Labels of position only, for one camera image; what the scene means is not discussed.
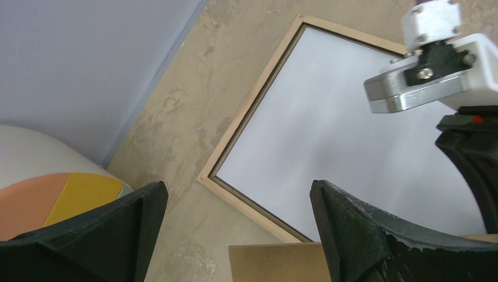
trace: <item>round object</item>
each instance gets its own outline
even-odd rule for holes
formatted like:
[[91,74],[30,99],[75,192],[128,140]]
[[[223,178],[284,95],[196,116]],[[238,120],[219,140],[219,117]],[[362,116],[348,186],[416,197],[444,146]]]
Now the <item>round object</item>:
[[419,70],[419,72],[417,73],[417,78],[419,78],[419,79],[429,79],[433,75],[434,75],[434,71],[432,69],[424,68],[424,69]]

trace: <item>white plastic block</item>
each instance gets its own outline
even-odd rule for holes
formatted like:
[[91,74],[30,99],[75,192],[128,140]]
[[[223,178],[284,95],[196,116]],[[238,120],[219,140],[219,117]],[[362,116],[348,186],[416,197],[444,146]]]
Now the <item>white plastic block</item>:
[[482,33],[471,34],[452,44],[458,52],[468,50],[476,55],[477,60],[471,69],[465,71],[470,90],[441,102],[453,109],[498,105],[498,47]]
[[460,35],[460,5],[448,0],[433,0],[413,7],[403,18],[408,51],[422,45]]

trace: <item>black plastic part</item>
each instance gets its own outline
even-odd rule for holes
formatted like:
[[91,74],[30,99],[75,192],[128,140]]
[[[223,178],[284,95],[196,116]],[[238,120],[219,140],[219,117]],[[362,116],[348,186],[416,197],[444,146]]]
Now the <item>black plastic part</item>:
[[498,281],[498,244],[415,225],[324,180],[310,196],[332,281]]
[[168,192],[151,183],[60,223],[0,241],[0,281],[144,281]]
[[462,107],[458,115],[479,116],[482,123],[438,125],[436,146],[467,181],[488,233],[498,233],[498,106]]
[[[419,56],[418,64],[404,71],[408,86],[421,85],[472,67],[463,63],[463,58],[469,54],[469,51],[457,52],[453,45],[447,44],[445,41],[429,43],[422,46],[421,49],[422,54]],[[417,73],[425,68],[433,71],[432,77],[419,79]]]

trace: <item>cardboard piece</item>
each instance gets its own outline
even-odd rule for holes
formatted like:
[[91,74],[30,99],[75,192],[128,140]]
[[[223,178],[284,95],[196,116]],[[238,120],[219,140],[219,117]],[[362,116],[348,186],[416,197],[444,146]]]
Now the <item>cardboard piece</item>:
[[230,246],[233,282],[331,282],[321,243]]

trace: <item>black clamp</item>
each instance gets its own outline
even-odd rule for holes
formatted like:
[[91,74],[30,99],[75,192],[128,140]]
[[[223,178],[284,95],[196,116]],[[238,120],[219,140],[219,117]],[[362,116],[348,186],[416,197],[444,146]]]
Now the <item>black clamp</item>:
[[408,86],[421,85],[472,67],[475,56],[468,50],[457,52],[452,44],[436,41],[420,47],[418,64],[404,71]]

